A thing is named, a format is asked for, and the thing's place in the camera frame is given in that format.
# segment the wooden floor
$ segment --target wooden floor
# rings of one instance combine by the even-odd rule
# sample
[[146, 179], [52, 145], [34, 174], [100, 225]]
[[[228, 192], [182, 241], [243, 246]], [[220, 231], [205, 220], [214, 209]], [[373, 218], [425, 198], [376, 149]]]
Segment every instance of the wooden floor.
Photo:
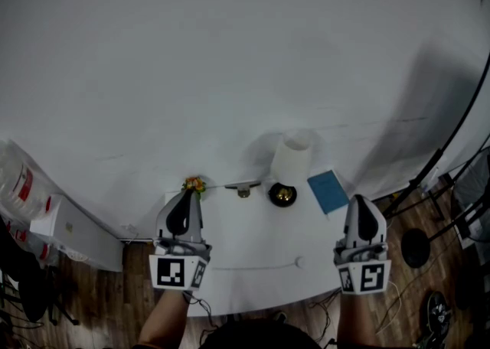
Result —
[[[449, 217], [450, 191], [439, 199], [446, 217]], [[418, 201], [417, 192], [406, 200], [403, 206]], [[387, 200], [378, 202], [380, 207], [387, 205]], [[423, 228], [426, 233], [434, 234], [444, 227], [445, 223], [436, 222], [436, 211], [430, 201], [424, 202], [414, 209], [401, 214], [394, 219], [388, 230], [390, 258], [392, 268], [390, 280], [397, 285], [402, 296], [402, 308], [391, 325], [383, 330], [378, 337], [383, 346], [410, 347], [420, 336], [419, 309], [428, 291], [441, 291], [452, 307], [452, 321], [447, 340], [448, 348], [462, 348], [466, 338], [472, 333], [469, 311], [460, 311], [454, 301], [454, 285], [464, 256], [459, 241], [454, 240], [456, 233], [450, 230], [444, 236], [434, 241], [430, 261], [422, 269], [411, 269], [402, 260], [400, 254], [400, 239], [403, 233], [413, 227]], [[150, 245], [132, 244], [125, 248], [124, 273], [102, 272], [82, 263], [75, 263], [68, 258], [62, 258], [60, 269], [63, 274], [78, 285], [77, 293], [64, 299], [67, 309], [80, 319], [80, 326], [71, 326], [65, 318], [59, 318], [59, 325], [52, 326], [44, 316], [44, 327], [34, 330], [16, 328], [15, 331], [33, 341], [37, 346], [50, 345], [57, 349], [76, 348], [101, 349], [103, 347], [130, 348], [136, 343], [139, 331], [146, 317], [152, 310], [158, 293], [152, 289], [149, 280], [148, 254], [152, 251]], [[308, 332], [317, 338], [325, 325], [325, 313], [320, 307], [310, 308], [312, 300], [321, 300], [325, 295], [314, 299], [281, 307], [289, 318], [289, 323]], [[383, 294], [369, 297], [372, 318], [379, 327], [387, 308], [397, 300], [397, 292], [390, 285]], [[385, 324], [394, 316], [398, 305], [395, 305]], [[23, 314], [7, 304], [6, 309], [13, 315]], [[271, 315], [275, 310], [242, 315], [243, 318], [255, 318]], [[338, 300], [329, 308], [332, 325], [327, 336], [334, 337], [335, 325], [338, 320]], [[214, 318], [216, 323], [223, 323], [222, 318]], [[203, 329], [208, 329], [206, 318], [190, 318], [181, 347], [195, 349], [199, 347], [199, 337]]]

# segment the white table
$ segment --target white table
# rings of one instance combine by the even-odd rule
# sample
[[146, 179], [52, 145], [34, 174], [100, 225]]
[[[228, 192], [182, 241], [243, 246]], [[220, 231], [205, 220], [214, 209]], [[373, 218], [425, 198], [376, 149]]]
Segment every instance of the white table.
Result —
[[[340, 286], [333, 249], [343, 236], [347, 205], [325, 216], [304, 183], [294, 205], [276, 207], [266, 194], [270, 185], [252, 188], [244, 199], [225, 188], [204, 194], [202, 234], [213, 249], [194, 295], [209, 303], [212, 315], [276, 307]], [[302, 268], [294, 265], [300, 256]], [[189, 308], [188, 316], [205, 315], [200, 305]]]

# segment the plastic bottle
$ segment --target plastic bottle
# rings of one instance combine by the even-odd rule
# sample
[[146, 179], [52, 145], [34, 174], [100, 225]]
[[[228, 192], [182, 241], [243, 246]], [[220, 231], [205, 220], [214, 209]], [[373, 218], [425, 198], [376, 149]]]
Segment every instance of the plastic bottle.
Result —
[[13, 218], [31, 221], [44, 209], [47, 198], [39, 177], [12, 146], [0, 141], [0, 204]]

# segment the white backdrop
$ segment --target white backdrop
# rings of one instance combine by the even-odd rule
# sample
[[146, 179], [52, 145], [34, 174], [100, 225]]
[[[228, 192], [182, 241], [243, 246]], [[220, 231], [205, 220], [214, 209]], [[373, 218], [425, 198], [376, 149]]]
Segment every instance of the white backdrop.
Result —
[[[0, 137], [121, 236], [152, 236], [152, 208], [188, 175], [264, 176], [287, 129], [314, 130], [314, 169], [380, 196], [458, 122], [489, 3], [0, 0]], [[488, 134], [486, 105], [473, 116], [448, 163]]]

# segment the blue book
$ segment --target blue book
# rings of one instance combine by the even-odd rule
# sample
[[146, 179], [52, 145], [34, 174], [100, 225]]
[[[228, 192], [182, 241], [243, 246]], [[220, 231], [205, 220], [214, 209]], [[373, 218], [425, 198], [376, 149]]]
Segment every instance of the blue book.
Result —
[[308, 183], [324, 214], [328, 214], [349, 203], [347, 194], [333, 171], [312, 176], [308, 179]]

